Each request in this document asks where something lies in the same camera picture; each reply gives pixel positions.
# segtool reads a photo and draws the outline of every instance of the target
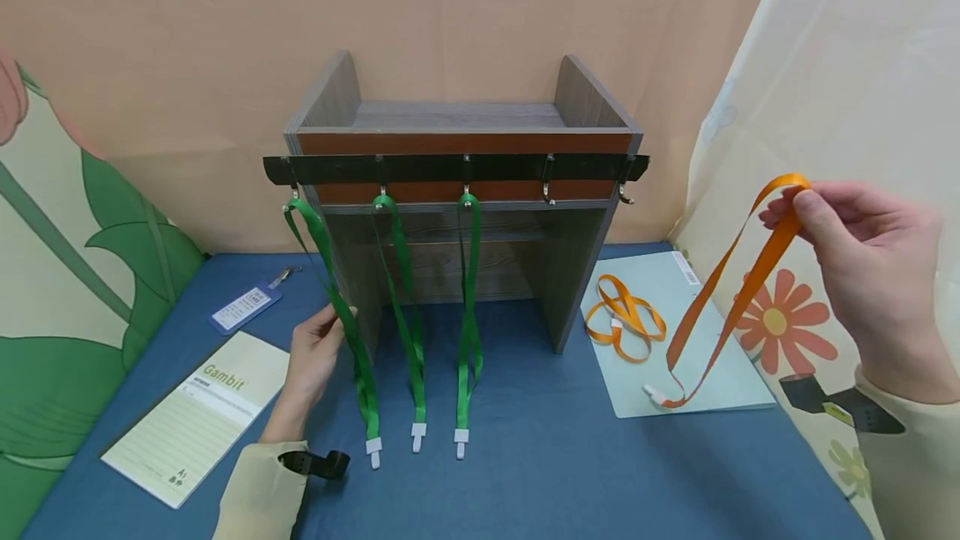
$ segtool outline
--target green lanyard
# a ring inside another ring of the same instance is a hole
[[[414,325],[412,331],[407,327],[407,320],[403,316],[403,310],[400,308],[400,302],[397,299],[397,288],[393,285],[393,275],[390,268],[387,267],[387,258],[383,254],[383,243],[380,242],[380,232],[377,230],[377,218],[373,217],[373,231],[377,233],[377,248],[380,251],[380,263],[383,264],[383,271],[387,276],[387,290],[390,292],[390,300],[393,305],[393,315],[397,318],[397,327],[400,332],[400,342],[403,343],[403,350],[407,354],[407,368],[410,370],[410,388],[414,395],[414,424],[411,427],[410,435],[414,438],[415,453],[421,451],[423,437],[426,435],[426,394],[423,391],[423,334],[421,318],[417,308],[417,298],[414,292],[414,274],[410,263],[410,251],[407,248],[406,238],[403,236],[403,225],[400,223],[400,213],[396,202],[382,192],[379,197],[373,199],[372,213],[383,211],[386,208],[391,216],[391,235],[393,238],[393,249],[397,251],[397,264],[400,267],[400,281],[403,283],[403,289],[410,302],[414,306]]]
[[[470,226],[470,258],[463,251],[463,231],[460,224],[460,212],[472,211]],[[453,431],[453,441],[457,444],[457,458],[462,459],[470,439],[468,415],[470,395],[483,370],[483,350],[480,346],[478,320],[473,312],[476,302],[476,281],[480,262],[480,201],[466,191],[457,204],[457,235],[460,237],[460,282],[463,292],[463,324],[460,330],[460,363],[457,366],[457,427]],[[473,352],[473,382],[469,380],[470,352]]]
[[[373,384],[373,369],[371,368],[370,356],[367,355],[367,347],[360,339],[360,327],[358,320],[350,312],[347,301],[343,300],[340,290],[337,288],[336,278],[333,275],[333,254],[330,251],[330,237],[327,233],[327,227],[323,225],[320,216],[303,200],[299,198],[290,199],[289,204],[283,209],[283,216],[290,226],[290,231],[297,238],[304,253],[313,263],[310,252],[303,243],[303,236],[297,229],[294,222],[293,212],[299,211],[306,223],[306,229],[317,245],[317,250],[327,268],[327,280],[323,281],[323,276],[317,271],[317,279],[323,288],[327,290],[330,303],[333,304],[333,310],[337,313],[343,324],[343,332],[347,336],[347,344],[350,351],[353,352],[353,381],[357,388],[357,401],[360,405],[360,416],[367,426],[367,454],[370,454],[371,465],[373,469],[380,468],[380,451],[383,450],[383,442],[380,439],[380,416],[377,407],[377,389]]]

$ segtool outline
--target light blue folder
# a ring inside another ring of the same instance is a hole
[[[613,403],[613,411],[618,418],[645,418],[647,415],[665,413],[693,413],[700,410],[727,408],[769,407],[776,402],[770,389],[753,368],[750,358],[740,348],[733,336],[720,352],[717,362],[710,370],[707,380],[694,399],[676,409],[665,409],[652,402],[643,391],[644,384],[650,384],[667,398],[679,399],[683,391],[673,381],[666,369],[666,347],[677,330],[683,314],[690,302],[702,289],[693,270],[680,253],[664,252],[637,257],[610,258],[597,262],[590,277],[587,292],[583,295],[581,312],[586,317],[590,308],[600,302],[598,279],[601,275],[612,274],[624,282],[630,293],[649,302],[661,314],[666,322],[665,342],[655,342],[649,361],[630,363],[621,359],[613,346],[593,342],[593,351],[600,363],[602,377],[607,384],[607,392]],[[604,292],[608,296],[617,296],[610,282],[604,283]],[[648,331],[657,331],[649,313],[639,308],[640,318]],[[612,315],[607,308],[601,307],[590,320],[590,328],[601,333],[610,333]],[[690,333],[690,338],[674,373],[683,382],[687,390],[693,390],[707,361],[716,346],[724,318],[708,302],[700,319]],[[624,326],[621,346],[627,355],[642,358],[647,349],[643,340],[637,337],[630,327]]]

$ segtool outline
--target hand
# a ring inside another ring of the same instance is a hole
[[[773,229],[792,204],[867,380],[919,403],[960,401],[960,377],[933,314],[939,219],[858,182],[801,191],[786,188],[760,220]]]
[[[260,442],[303,440],[306,418],[327,389],[342,343],[343,322],[332,304],[294,328],[286,381]]]

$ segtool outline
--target id card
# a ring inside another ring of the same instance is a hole
[[[276,286],[271,286],[273,286],[272,283],[258,283],[257,286],[243,293],[240,298],[210,315],[208,321],[217,329],[217,332],[223,336],[230,336],[240,326],[263,313],[266,308],[283,297]]]

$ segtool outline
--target metal clip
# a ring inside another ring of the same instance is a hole
[[[546,156],[546,162],[543,163],[543,175],[541,181],[543,181],[543,201],[553,206],[557,204],[557,201],[553,198],[550,198],[550,176],[553,175],[553,164],[556,161],[554,159],[553,153]]]
[[[291,200],[297,200],[299,199],[299,186],[297,183],[297,172],[294,169],[293,164],[290,162],[290,157],[282,157],[282,160],[284,163],[286,163],[287,167],[290,168],[290,178],[292,179],[292,181],[290,182],[290,190],[292,191]],[[283,205],[283,212],[288,213],[289,211],[290,211],[290,205]]]
[[[377,155],[373,157],[373,161],[377,162],[377,177],[380,178],[380,195],[381,197],[386,197],[387,195],[387,169],[383,162],[383,155]],[[377,206],[373,207],[377,211],[383,211],[383,204],[377,203]]]
[[[627,159],[623,162],[623,166],[620,167],[620,176],[617,180],[617,198],[620,199],[620,202],[632,205],[633,199],[626,197],[625,192],[627,191],[627,175],[630,175],[630,169],[633,168],[633,161],[637,160],[636,155],[627,155]]]
[[[280,285],[280,283],[285,282],[286,279],[289,278],[292,273],[296,273],[297,271],[302,271],[302,270],[303,270],[303,267],[299,267],[299,266],[287,267],[283,271],[280,271],[280,274],[277,276],[277,278],[273,279],[273,281],[270,282],[270,286],[267,286],[267,288],[270,288],[270,289],[276,288],[277,286]]]
[[[470,193],[470,156],[463,155],[463,193]],[[469,209],[473,206],[473,202],[469,200],[463,201],[463,206]]]

